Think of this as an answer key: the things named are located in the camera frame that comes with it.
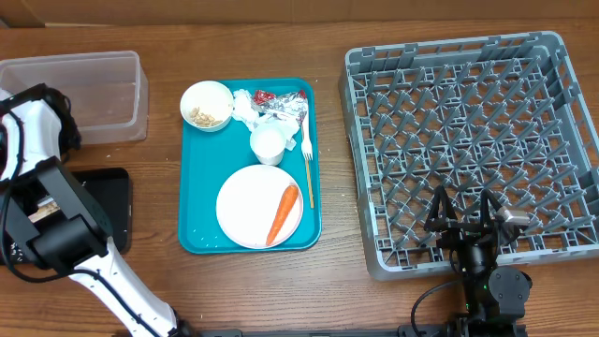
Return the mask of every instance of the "gray bin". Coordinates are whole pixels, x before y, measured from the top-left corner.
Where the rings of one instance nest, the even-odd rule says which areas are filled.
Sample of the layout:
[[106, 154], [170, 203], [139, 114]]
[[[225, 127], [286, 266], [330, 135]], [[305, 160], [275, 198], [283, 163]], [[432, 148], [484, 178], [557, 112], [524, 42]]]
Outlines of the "gray bin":
[[375, 279], [450, 272], [423, 229], [439, 184], [462, 221], [483, 188], [529, 213], [500, 265], [599, 255], [598, 138], [559, 35], [356, 48], [340, 92]]

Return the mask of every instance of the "wooden table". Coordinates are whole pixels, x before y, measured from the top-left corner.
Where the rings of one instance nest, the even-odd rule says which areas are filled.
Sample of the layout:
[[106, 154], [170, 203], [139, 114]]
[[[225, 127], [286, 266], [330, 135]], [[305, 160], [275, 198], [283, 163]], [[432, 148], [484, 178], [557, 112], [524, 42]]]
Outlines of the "wooden table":
[[[148, 138], [87, 146], [72, 169], [126, 168], [134, 187], [133, 244], [125, 259], [162, 300], [198, 329], [394, 328], [409, 324], [426, 289], [447, 277], [380, 283], [366, 272], [356, 183], [337, 80], [353, 47], [536, 30], [560, 33], [599, 123], [599, 22], [585, 20], [207, 25], [0, 31], [0, 58], [136, 51], [150, 83]], [[182, 119], [179, 99], [207, 79], [302, 77], [312, 84], [322, 182], [323, 233], [305, 252], [193, 256], [177, 239]], [[596, 259], [524, 267], [531, 336], [599, 330]], [[23, 268], [35, 273], [32, 268]], [[1, 336], [107, 336], [123, 326], [69, 280], [29, 285], [0, 269]], [[463, 310], [456, 288], [425, 300], [420, 323]]]

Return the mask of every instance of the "plastic crate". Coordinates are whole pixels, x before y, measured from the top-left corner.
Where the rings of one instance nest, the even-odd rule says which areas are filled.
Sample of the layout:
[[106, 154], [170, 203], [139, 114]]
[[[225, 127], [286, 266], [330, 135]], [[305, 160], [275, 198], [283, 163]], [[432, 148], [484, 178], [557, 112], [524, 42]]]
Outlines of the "plastic crate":
[[374, 278], [450, 272], [423, 229], [439, 184], [463, 221], [483, 188], [529, 213], [499, 264], [599, 255], [598, 138], [559, 35], [356, 48], [340, 91]]

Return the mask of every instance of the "translucent plastic container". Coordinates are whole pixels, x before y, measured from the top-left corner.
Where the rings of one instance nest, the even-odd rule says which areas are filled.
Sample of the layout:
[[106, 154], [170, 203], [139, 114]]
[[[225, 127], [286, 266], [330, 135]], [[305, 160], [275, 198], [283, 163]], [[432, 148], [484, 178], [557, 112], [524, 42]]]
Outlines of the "translucent plastic container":
[[146, 138], [148, 80], [134, 51], [55, 55], [0, 62], [0, 88], [16, 94], [38, 83], [71, 100], [83, 144]]

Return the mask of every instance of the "orange carrot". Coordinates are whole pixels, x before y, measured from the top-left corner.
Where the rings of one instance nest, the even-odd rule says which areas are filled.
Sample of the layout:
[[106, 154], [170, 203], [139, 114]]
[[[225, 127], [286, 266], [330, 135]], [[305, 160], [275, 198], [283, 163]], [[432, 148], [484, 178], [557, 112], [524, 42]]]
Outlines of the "orange carrot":
[[272, 227], [270, 228], [269, 237], [266, 239], [266, 245], [270, 246], [274, 239], [276, 239], [277, 234], [283, 227], [287, 216], [291, 212], [293, 205], [296, 203], [296, 199], [298, 198], [298, 187], [294, 184], [289, 185], [283, 192], [283, 196], [281, 197], [281, 202], [279, 203], [279, 209], [277, 210], [277, 214], [274, 216], [274, 221], [272, 222]]

